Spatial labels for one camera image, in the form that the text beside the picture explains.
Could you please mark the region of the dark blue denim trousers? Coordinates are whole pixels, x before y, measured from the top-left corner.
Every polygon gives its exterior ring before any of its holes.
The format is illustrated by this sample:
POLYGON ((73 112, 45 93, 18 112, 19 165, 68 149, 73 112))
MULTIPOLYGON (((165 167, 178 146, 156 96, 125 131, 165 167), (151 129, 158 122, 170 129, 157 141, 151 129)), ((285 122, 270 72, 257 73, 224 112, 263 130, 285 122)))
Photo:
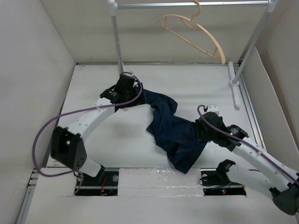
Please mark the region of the dark blue denim trousers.
POLYGON ((206 141, 198 140, 195 122, 175 116, 178 103, 161 93, 145 90, 146 104, 153 111, 153 120, 147 132, 154 136, 176 170, 187 174, 203 152, 206 141))

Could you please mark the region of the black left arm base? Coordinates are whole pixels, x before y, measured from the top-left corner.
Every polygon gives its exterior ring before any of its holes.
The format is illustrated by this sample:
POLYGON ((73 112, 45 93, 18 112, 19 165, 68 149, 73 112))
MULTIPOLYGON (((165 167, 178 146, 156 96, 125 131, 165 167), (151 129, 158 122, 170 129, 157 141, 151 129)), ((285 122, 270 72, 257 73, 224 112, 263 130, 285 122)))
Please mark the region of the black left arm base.
POLYGON ((117 196, 119 169, 109 168, 105 171, 102 182, 98 183, 93 177, 84 174, 81 182, 80 174, 73 173, 77 179, 75 185, 76 196, 117 196))

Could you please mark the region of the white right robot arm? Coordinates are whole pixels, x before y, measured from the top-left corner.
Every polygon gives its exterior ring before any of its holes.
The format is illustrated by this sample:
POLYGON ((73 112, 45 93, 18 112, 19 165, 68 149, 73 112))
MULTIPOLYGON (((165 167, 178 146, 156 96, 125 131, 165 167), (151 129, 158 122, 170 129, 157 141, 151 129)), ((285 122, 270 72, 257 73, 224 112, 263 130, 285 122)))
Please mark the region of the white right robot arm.
POLYGON ((294 216, 299 211, 299 173, 254 146, 248 133, 237 125, 225 126, 215 112, 200 114, 195 121, 197 137, 211 141, 242 157, 253 170, 242 168, 232 160, 222 161, 214 177, 222 184, 236 182, 267 196, 277 208, 294 216))

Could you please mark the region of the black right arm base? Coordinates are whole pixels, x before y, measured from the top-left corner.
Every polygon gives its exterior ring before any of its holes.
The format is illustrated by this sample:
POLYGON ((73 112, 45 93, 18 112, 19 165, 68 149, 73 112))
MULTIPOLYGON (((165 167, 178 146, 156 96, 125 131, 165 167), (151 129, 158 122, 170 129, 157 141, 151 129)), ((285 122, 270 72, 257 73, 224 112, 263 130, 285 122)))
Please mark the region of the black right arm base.
POLYGON ((246 196, 245 186, 222 178, 215 168, 200 169, 199 185, 204 196, 246 196))

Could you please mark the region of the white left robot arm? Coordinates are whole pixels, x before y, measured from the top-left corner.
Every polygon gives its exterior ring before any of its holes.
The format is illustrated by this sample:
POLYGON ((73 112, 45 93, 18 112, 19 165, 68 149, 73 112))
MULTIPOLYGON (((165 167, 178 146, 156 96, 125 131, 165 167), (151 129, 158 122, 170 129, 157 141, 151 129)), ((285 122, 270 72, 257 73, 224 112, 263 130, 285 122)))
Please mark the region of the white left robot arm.
POLYGON ((119 109, 145 103, 143 85, 130 72, 123 72, 115 85, 104 90, 93 107, 66 127, 57 126, 52 134, 50 156, 88 180, 99 185, 104 181, 105 167, 92 160, 85 142, 91 133, 119 109))

